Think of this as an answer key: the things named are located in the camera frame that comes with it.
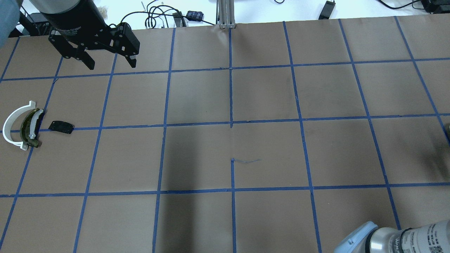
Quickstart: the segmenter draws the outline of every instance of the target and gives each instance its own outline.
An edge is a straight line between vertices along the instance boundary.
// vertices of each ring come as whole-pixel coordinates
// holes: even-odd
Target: table surface
[[[8,39],[0,119],[46,114],[39,148],[0,141],[0,253],[330,253],[448,219],[449,20],[135,30],[136,68],[94,70]]]
[[[411,6],[399,10],[386,8],[376,0],[335,0],[336,6],[331,18],[368,18],[368,17],[388,17],[388,16],[408,16],[427,14],[424,10],[413,9]],[[107,24],[119,23],[123,16],[134,11],[143,11],[143,4],[146,6],[150,1],[129,0],[127,4],[121,1],[94,0],[97,6],[108,7]],[[409,3],[409,0],[385,0],[390,6],[402,6]],[[169,5],[179,9],[183,14],[187,11],[201,11],[205,14],[204,20],[215,23],[216,0],[158,0],[153,5]],[[273,0],[235,0],[235,21],[236,23],[268,23],[296,20],[316,20],[324,7],[325,0],[285,0],[283,4],[277,4]],[[25,0],[24,8],[29,12],[37,12],[34,6]],[[421,8],[420,3],[415,4],[416,8]],[[132,29],[145,29],[144,20],[146,14],[133,14],[126,18],[126,22]],[[174,26],[170,17],[169,25]],[[198,22],[189,22],[188,26],[207,25]]]

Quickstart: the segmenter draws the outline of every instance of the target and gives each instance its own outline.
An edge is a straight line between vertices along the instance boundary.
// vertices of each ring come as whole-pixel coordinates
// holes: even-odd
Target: black electrical cord
[[[166,11],[163,11],[163,10],[161,9],[161,6],[162,6],[162,5],[150,7],[150,10],[149,10],[149,12],[148,12],[148,13],[149,13],[149,14],[148,14],[148,18],[146,19],[146,22],[148,22],[148,21],[150,20],[150,23],[147,23],[149,27],[155,28],[155,26],[156,26],[156,18],[161,18],[161,15],[158,15],[158,16],[154,17],[154,16],[153,16],[154,11],[156,11],[156,10],[158,9],[158,10],[160,10],[160,11],[164,14],[164,13],[166,13],[167,11],[170,11],[170,10],[173,9],[173,8],[171,7],[171,9],[166,10]],[[164,16],[164,19],[166,20],[166,25],[167,25],[167,27],[169,27],[169,22],[167,21],[167,16]]]
[[[414,4],[411,5],[414,9],[424,9],[424,8],[416,8],[414,7]]]
[[[126,17],[128,17],[128,16],[130,16],[130,15],[132,15],[132,14],[135,14],[135,13],[147,13],[147,14],[156,14],[156,15],[162,15],[162,16],[171,16],[171,17],[181,17],[181,18],[187,18],[186,16],[178,16],[178,15],[172,15],[172,14],[162,14],[162,13],[151,13],[151,12],[147,12],[147,11],[134,11],[134,12],[130,12],[130,13],[128,13],[127,15],[125,15],[123,18],[122,18],[122,20],[120,21],[120,23],[122,23],[123,22],[123,20],[126,18]],[[210,23],[210,22],[208,22],[208,21],[204,21],[204,20],[202,20],[201,22],[204,22],[204,23],[207,23],[207,24],[210,24],[210,25],[214,25],[213,23]]]
[[[382,5],[388,7],[389,9],[401,9],[401,8],[404,8],[404,7],[408,6],[408,5],[412,5],[412,4],[414,4],[414,3],[420,2],[420,0],[412,1],[412,2],[410,2],[409,4],[405,4],[405,5],[400,6],[400,7],[392,7],[392,6],[389,6],[389,5],[387,5],[385,2],[383,2],[382,0],[378,0],[378,2],[380,2]]]

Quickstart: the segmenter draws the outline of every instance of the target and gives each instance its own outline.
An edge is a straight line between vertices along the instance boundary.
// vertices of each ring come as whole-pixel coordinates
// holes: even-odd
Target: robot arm
[[[136,67],[140,43],[130,25],[106,25],[92,0],[30,1],[56,28],[49,41],[63,57],[80,60],[92,70],[95,61],[85,50],[106,49],[124,56],[132,68]]]

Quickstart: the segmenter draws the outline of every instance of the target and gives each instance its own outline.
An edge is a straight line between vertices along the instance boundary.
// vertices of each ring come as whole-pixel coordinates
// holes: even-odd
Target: power adapter
[[[333,2],[327,1],[324,8],[322,9],[322,12],[320,13],[319,19],[329,19],[335,5],[336,3],[334,2],[334,0]]]

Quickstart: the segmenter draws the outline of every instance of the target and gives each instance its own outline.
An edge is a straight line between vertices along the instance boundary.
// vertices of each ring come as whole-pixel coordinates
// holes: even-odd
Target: black cable
[[[151,13],[151,12],[146,12],[146,11],[134,11],[134,12],[130,12],[130,13],[128,13],[127,15],[125,15],[123,18],[122,18],[122,20],[120,21],[120,23],[122,23],[123,22],[123,20],[126,18],[126,17],[128,17],[128,16],[130,16],[130,15],[132,15],[132,14],[135,14],[135,13],[147,13],[147,14],[156,14],[156,15],[162,15],[162,16],[171,16],[171,17],[177,17],[177,18],[187,18],[186,16],[178,16],[178,15],[172,15],[172,14],[162,14],[162,13]],[[204,23],[207,23],[207,24],[210,24],[210,25],[214,25],[213,23],[210,23],[210,22],[208,22],[208,21],[205,21],[205,20],[202,20],[201,22],[204,22]]]
[[[414,7],[414,4],[411,5],[414,9],[424,9],[424,8],[416,8]]]
[[[389,9],[401,9],[401,8],[404,8],[404,7],[408,6],[408,5],[412,5],[412,4],[414,4],[414,3],[420,2],[420,0],[412,1],[412,2],[410,2],[409,4],[405,4],[405,5],[400,6],[400,7],[392,7],[392,6],[389,6],[389,5],[387,5],[385,2],[383,2],[382,0],[378,0],[378,2],[380,2],[382,5],[388,7]]]
[[[153,16],[153,13],[154,13],[154,11],[156,11],[156,9],[159,9],[159,10],[162,12],[162,14],[165,14],[166,12],[168,12],[168,11],[174,9],[174,8],[171,7],[171,9],[166,10],[166,11],[163,11],[163,10],[161,9],[162,6],[163,6],[163,5],[160,5],[160,6],[152,6],[152,7],[150,7],[150,10],[149,10],[149,12],[148,12],[148,13],[149,13],[149,14],[148,14],[148,18],[151,19],[151,21],[150,21],[151,24],[152,24],[151,28],[155,28],[155,26],[156,26],[156,18],[161,18],[161,15],[158,15],[158,16],[156,16],[156,17]],[[167,16],[164,16],[164,19],[166,20],[166,25],[167,25],[167,27],[169,27],[169,22],[167,21]]]
[[[151,2],[147,5],[147,8],[146,8],[147,12],[149,11],[149,6],[150,6],[152,3],[156,2],[156,1],[158,1],[158,0],[153,0],[153,1],[151,1]]]

